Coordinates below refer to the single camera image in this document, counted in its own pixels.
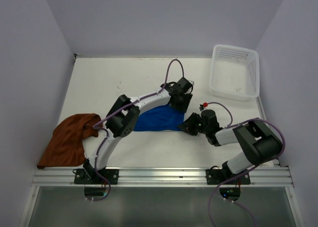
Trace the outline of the blue towel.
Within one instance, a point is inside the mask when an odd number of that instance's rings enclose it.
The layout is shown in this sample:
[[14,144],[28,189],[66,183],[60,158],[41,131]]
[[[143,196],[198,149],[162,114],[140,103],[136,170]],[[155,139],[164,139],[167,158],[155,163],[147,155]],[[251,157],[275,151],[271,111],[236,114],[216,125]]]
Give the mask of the blue towel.
[[168,104],[155,107],[138,117],[135,132],[180,131],[178,126],[184,122],[185,113],[173,109]]

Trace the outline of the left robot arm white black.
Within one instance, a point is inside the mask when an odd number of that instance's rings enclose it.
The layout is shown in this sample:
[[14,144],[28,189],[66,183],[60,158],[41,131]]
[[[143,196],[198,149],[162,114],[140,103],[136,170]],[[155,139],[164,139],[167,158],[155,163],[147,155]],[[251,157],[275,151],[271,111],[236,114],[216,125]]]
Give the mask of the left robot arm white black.
[[117,144],[132,133],[138,117],[157,107],[166,106],[185,113],[192,99],[194,82],[182,77],[178,82],[164,83],[154,93],[129,98],[121,95],[107,116],[93,128],[103,130],[105,137],[96,151],[83,164],[86,178],[91,183],[105,181],[103,171]]

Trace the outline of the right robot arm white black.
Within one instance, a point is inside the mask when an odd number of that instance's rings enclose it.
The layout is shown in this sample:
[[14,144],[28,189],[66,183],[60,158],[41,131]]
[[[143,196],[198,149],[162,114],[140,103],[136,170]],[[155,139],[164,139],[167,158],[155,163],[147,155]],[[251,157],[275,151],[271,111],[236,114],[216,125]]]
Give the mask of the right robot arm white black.
[[221,177],[229,184],[234,183],[240,173],[270,161],[283,150],[283,139],[277,137],[258,118],[234,127],[222,128],[215,111],[206,109],[200,114],[192,113],[178,128],[192,136],[201,133],[209,144],[216,147],[239,144],[241,152],[222,164]]

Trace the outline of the white plastic basket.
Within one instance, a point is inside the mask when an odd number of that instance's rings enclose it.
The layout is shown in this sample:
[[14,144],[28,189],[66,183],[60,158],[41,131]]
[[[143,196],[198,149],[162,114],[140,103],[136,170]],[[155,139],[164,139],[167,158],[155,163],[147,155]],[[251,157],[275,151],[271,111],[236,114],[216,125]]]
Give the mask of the white plastic basket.
[[214,46],[209,92],[217,97],[237,101],[258,98],[260,94],[258,53],[230,45]]

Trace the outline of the brown towel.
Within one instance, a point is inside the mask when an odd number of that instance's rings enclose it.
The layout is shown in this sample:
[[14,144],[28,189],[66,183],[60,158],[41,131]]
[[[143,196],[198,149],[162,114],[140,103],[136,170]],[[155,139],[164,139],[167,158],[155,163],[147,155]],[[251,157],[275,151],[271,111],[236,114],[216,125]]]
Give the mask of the brown towel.
[[82,165],[85,161],[82,142],[89,137],[98,137],[98,130],[93,126],[100,121],[100,116],[95,113],[75,114],[63,120],[54,129],[37,168]]

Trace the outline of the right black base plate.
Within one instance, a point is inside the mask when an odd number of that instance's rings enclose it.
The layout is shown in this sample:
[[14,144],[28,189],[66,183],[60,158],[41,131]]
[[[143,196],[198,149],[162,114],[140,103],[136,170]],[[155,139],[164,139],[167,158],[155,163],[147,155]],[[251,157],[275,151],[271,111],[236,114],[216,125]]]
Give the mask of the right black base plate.
[[225,185],[249,185],[251,184],[249,174],[239,177],[238,174],[232,174],[230,171],[223,169],[209,168],[205,170],[206,182],[208,185],[219,185],[222,182],[228,181]]

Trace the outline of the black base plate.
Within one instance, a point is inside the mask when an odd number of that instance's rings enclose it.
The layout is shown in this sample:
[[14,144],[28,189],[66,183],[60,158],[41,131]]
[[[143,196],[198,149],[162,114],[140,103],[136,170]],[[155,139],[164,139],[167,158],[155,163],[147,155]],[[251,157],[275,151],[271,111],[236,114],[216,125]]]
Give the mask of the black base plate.
[[219,185],[222,182],[228,181],[225,185],[249,185],[251,184],[249,174],[239,177],[238,174],[232,174],[230,171],[223,169],[209,168],[205,170],[206,182],[208,185]]
[[[104,184],[105,180],[98,176],[94,169],[89,172],[86,172],[83,168],[77,168],[73,170],[73,174],[75,175],[74,184],[80,185],[98,185]],[[119,170],[118,169],[102,169],[99,171],[99,174],[106,178],[111,185],[116,185],[118,183],[119,178]]]

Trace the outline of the aluminium mounting rail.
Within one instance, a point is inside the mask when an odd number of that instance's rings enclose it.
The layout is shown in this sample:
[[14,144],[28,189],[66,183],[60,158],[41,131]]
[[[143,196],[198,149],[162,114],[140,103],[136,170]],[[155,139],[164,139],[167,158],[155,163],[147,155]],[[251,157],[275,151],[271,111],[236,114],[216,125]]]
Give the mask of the aluminium mounting rail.
[[[99,184],[82,184],[78,167],[45,168],[35,171],[33,186],[99,187]],[[206,167],[109,167],[109,181],[116,187],[215,187]],[[293,180],[287,167],[258,167],[232,182],[240,187],[292,187]]]

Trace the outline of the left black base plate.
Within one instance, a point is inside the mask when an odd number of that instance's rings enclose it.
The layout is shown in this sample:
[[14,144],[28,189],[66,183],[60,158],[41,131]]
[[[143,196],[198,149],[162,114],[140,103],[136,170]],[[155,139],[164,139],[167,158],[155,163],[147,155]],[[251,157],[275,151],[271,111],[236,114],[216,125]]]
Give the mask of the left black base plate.
[[[75,175],[74,184],[80,185],[98,185],[104,184],[105,180],[98,176],[94,169],[89,172],[86,172],[83,168],[77,168],[73,170],[73,174]],[[99,171],[99,174],[106,178],[111,185],[116,185],[118,183],[119,178],[119,170],[118,169],[102,169]]]

